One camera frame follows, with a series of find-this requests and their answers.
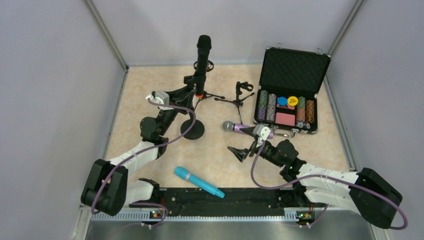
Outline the purple glitter microphone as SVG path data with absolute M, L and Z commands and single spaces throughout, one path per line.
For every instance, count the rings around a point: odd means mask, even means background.
M 227 120 L 222 123 L 222 129 L 225 132 L 241 133 L 262 139 L 272 139 L 274 137 L 274 132 L 263 124 L 248 126 Z

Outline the black round-base mic stand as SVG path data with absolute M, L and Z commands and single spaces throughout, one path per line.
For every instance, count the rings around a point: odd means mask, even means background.
M 196 93 L 196 85 L 199 80 L 199 77 L 195 74 L 188 75 L 183 78 L 183 83 L 185 84 L 185 87 L 191 87 L 195 89 Z M 172 105 L 172 108 L 175 109 L 181 109 L 181 110 L 187 110 L 187 115 L 189 115 L 189 119 L 184 121 L 183 124 L 180 126 L 180 132 L 186 134 L 184 135 L 184 138 L 188 140 L 197 140 L 203 136 L 205 133 L 205 126 L 204 124 L 197 119 L 195 116 L 195 107 L 193 106 L 193 100 L 195 97 L 195 93 L 192 93 L 190 96 L 186 97 L 181 105 Z M 170 125 L 175 120 L 176 116 L 179 113 L 176 110 L 165 110 L 164 111 L 164 117 L 165 117 L 165 129 L 162 131 L 164 134 Z

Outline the black microphone orange end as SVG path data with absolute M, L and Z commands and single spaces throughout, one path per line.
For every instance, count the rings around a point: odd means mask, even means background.
M 208 67 L 209 53 L 212 48 L 211 38 L 208 35 L 201 35 L 197 42 L 197 74 L 199 77 L 196 83 L 195 95 L 202 98 L 204 95 L 204 85 Z

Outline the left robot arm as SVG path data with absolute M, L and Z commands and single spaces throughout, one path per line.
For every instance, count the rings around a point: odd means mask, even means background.
M 141 142 L 110 160 L 96 160 L 88 174 L 80 201 L 93 215 L 115 216 L 127 203 L 128 177 L 147 163 L 160 158 L 167 146 L 185 137 L 196 122 L 193 98 L 196 89 L 185 86 L 173 91 L 152 91 L 146 96 L 149 104 L 158 108 L 156 117 L 140 122 Z M 189 126 L 179 136 L 165 137 L 178 114 L 189 115 Z

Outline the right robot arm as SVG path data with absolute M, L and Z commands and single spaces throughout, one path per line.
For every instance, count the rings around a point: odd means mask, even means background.
M 403 230 L 408 226 L 407 217 L 400 209 L 403 196 L 373 169 L 337 171 L 308 163 L 298 157 L 289 139 L 272 145 L 270 139 L 276 134 L 263 124 L 247 126 L 225 121 L 222 128 L 253 137 L 249 148 L 229 146 L 228 150 L 240 162 L 247 157 L 263 158 L 281 168 L 279 174 L 298 192 L 301 201 L 350 210 L 381 229 Z

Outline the black tripod stand with clip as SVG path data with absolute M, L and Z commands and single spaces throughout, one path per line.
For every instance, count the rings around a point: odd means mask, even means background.
M 237 109 L 237 114 L 238 114 L 238 117 L 239 117 L 239 120 L 240 120 L 240 124 L 243 124 L 243 119 L 242 119 L 242 116 L 241 116 L 240 108 L 244 105 L 244 101 L 247 98 L 252 97 L 255 94 L 253 92 L 253 89 L 254 89 L 254 86 L 252 84 L 248 83 L 247 81 L 245 81 L 245 82 L 238 81 L 236 83 L 236 86 L 235 86 L 235 100 L 226 100 L 224 97 L 215 97 L 214 100 L 219 101 L 219 102 L 227 102 L 227 103 L 234 104 L 236 106 L 236 109 Z M 250 94 L 241 98 L 243 91 L 247 91 Z

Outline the blue orange poker chip stack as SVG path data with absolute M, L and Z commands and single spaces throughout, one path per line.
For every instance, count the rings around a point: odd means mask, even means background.
M 277 96 L 274 93 L 270 93 L 267 98 L 266 121 L 271 123 L 275 121 L 276 102 Z

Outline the red playing card deck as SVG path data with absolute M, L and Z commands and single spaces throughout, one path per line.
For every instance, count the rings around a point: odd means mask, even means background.
M 294 114 L 277 112 L 275 114 L 275 123 L 278 125 L 294 127 L 296 123 L 296 116 Z

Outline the blue dealer chip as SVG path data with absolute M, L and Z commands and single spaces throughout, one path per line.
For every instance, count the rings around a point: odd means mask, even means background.
M 278 97 L 276 102 L 280 107 L 285 107 L 288 104 L 288 99 L 286 97 Z

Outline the yellow dealer chip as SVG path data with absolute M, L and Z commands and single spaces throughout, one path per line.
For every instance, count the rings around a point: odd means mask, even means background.
M 299 103 L 299 99 L 296 96 L 290 96 L 287 98 L 287 105 L 290 107 L 295 107 Z

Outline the green poker chip stack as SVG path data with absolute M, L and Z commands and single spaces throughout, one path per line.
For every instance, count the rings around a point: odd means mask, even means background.
M 298 103 L 296 106 L 296 121 L 305 122 L 306 121 L 306 98 L 300 96 L 298 98 Z

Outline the brown poker chip stack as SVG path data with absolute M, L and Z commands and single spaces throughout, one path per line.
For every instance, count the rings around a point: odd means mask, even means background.
M 315 102 L 313 100 L 307 100 L 305 103 L 305 119 L 309 124 L 315 122 Z

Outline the black poker chip case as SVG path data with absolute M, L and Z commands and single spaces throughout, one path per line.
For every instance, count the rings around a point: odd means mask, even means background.
M 331 56 L 324 53 L 267 47 L 254 110 L 253 123 L 263 124 L 270 129 L 281 129 L 300 134 L 316 134 L 318 132 L 317 94 L 325 78 L 331 62 Z M 295 115 L 295 126 L 281 125 L 258 119 L 258 103 L 261 90 L 275 94 L 277 98 L 290 96 L 305 97 L 313 100 L 315 106 L 315 122 L 297 121 L 297 106 L 279 106 L 276 102 L 275 113 Z

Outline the teal toy microphone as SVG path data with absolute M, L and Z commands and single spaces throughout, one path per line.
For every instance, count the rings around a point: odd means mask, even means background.
M 225 193 L 219 190 L 214 185 L 208 183 L 207 181 L 199 178 L 195 174 L 191 173 L 189 170 L 187 170 L 184 167 L 177 166 L 174 170 L 174 174 L 178 176 L 179 178 L 188 181 L 195 186 L 199 187 L 200 189 L 206 191 L 207 193 L 219 197 L 223 199 L 225 197 Z

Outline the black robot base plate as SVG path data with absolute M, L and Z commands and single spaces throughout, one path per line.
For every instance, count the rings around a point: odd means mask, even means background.
M 149 200 L 130 203 L 131 208 L 141 208 L 153 203 L 166 207 L 171 217 L 283 217 L 289 208 L 300 208 L 301 214 L 310 213 L 323 203 L 311 203 L 298 190 L 283 188 L 221 188 L 220 198 L 198 187 L 160 187 L 153 182 Z

